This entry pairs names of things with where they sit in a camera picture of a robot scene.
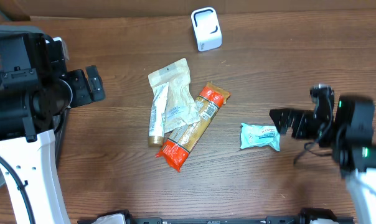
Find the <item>white cream tube gold cap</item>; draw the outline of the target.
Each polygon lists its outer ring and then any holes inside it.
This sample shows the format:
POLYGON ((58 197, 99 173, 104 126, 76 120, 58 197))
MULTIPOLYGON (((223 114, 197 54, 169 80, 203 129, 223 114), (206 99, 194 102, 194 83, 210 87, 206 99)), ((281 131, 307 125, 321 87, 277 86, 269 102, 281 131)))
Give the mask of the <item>white cream tube gold cap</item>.
POLYGON ((149 147, 161 147, 163 145, 168 90, 168 83, 158 85, 154 89, 154 99, 151 106, 149 121, 149 147))

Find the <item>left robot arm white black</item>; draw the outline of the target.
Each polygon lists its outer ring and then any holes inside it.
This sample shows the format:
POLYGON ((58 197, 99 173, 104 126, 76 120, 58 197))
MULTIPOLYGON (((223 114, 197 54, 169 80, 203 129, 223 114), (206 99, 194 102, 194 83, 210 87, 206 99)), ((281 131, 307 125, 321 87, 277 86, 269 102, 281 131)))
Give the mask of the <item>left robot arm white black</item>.
POLYGON ((68 71, 62 41, 0 37, 0 169, 18 223, 68 223, 57 174, 54 117, 105 99, 96 66, 68 71))

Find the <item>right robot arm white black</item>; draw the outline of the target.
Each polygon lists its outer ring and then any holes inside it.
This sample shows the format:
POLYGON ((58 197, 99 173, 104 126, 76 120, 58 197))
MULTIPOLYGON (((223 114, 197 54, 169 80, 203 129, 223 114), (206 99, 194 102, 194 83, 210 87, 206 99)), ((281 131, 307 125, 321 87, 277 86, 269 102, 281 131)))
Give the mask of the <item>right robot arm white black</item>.
POLYGON ((272 109, 270 117, 281 135, 292 128, 294 139, 307 141, 304 152, 314 144, 330 147, 328 155, 339 165, 359 223, 376 223, 373 100, 355 95, 342 95, 338 103, 332 95, 317 95, 313 100, 312 111, 272 109))

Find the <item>orange spaghetti pack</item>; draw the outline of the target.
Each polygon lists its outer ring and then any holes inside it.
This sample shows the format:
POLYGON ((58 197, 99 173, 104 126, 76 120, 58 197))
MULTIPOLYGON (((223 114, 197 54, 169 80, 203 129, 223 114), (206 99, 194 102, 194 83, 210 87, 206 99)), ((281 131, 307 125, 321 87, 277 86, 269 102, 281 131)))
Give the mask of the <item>orange spaghetti pack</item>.
POLYGON ((230 96, 229 91, 208 82, 195 99, 195 108, 199 112, 200 120, 173 130, 156 157, 164 158, 170 167, 179 172, 219 109, 230 96))

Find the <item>beige paper pouch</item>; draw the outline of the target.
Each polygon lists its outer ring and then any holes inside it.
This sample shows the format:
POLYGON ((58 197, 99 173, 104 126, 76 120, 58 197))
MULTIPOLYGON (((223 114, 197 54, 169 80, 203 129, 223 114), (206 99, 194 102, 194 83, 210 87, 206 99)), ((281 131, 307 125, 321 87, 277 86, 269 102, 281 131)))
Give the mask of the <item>beige paper pouch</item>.
POLYGON ((158 85, 169 84, 165 133, 200 120, 195 101, 189 91, 190 69, 185 58, 150 73, 148 80, 153 94, 158 85))

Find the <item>teal wet wipes pack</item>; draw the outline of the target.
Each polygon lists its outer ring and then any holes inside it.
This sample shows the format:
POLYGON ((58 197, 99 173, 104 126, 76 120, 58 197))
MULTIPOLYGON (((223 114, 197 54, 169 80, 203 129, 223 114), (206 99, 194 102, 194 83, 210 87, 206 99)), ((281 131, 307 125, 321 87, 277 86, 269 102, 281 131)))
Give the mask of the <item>teal wet wipes pack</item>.
POLYGON ((241 124, 240 149, 270 146, 280 151, 280 134, 275 126, 241 124))

